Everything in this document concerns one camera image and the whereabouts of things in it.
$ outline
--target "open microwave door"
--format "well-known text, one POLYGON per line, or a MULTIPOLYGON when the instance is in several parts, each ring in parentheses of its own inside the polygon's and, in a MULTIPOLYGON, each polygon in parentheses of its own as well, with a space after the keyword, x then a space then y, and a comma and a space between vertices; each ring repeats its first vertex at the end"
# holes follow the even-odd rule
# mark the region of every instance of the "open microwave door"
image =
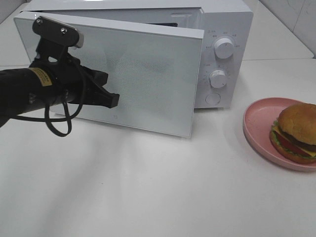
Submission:
MULTIPOLYGON (((108 73, 105 88, 120 94, 117 107, 84 105, 78 117, 190 137, 203 30, 26 11, 14 20, 31 61, 39 16, 81 31, 83 47, 69 53, 108 73)), ((70 112, 76 108, 69 104, 70 112)), ((51 109, 63 113, 62 106, 51 109)))

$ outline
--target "hamburger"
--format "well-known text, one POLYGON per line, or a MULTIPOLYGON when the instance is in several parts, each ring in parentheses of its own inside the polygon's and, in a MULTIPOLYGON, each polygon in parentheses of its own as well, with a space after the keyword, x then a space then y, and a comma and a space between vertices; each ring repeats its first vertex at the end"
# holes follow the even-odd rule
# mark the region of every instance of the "hamburger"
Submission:
POLYGON ((270 141, 287 159, 316 162, 316 105, 299 103, 284 109, 271 128, 270 141))

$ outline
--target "white microwave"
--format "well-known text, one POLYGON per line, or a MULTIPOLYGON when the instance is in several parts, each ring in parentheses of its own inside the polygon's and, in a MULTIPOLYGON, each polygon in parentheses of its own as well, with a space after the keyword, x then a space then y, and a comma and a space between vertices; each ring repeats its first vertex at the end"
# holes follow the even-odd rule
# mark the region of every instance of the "white microwave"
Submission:
POLYGON ((121 95, 117 113, 83 118, 189 137, 194 108, 230 106, 253 13, 242 0, 32 0, 15 17, 30 60, 40 15, 83 32, 71 54, 121 95))

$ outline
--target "tomato slice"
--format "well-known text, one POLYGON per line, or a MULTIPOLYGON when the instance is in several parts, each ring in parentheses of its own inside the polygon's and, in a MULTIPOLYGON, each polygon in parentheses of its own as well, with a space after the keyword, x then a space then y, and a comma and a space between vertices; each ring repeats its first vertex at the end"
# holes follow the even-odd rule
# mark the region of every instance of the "tomato slice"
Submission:
POLYGON ((293 145, 291 142, 289 142, 288 140, 286 140, 284 137, 282 137, 280 134, 278 134, 277 132, 274 132, 278 141, 280 142, 280 144, 284 147, 287 148, 288 150, 292 151, 293 153, 302 155, 304 157, 310 157, 311 155, 302 151, 299 147, 293 145))

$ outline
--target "control knob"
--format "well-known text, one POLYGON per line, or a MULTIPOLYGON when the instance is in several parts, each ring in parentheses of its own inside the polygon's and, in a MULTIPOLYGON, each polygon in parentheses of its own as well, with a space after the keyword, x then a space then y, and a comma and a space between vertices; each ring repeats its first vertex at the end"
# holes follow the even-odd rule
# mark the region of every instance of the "control knob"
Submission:
POLYGON ((209 75, 209 82, 214 88, 221 88, 227 83, 227 75, 223 70, 215 70, 209 75))
POLYGON ((214 50, 217 57, 226 59, 234 53, 234 44, 229 38, 221 38, 215 42, 214 50))

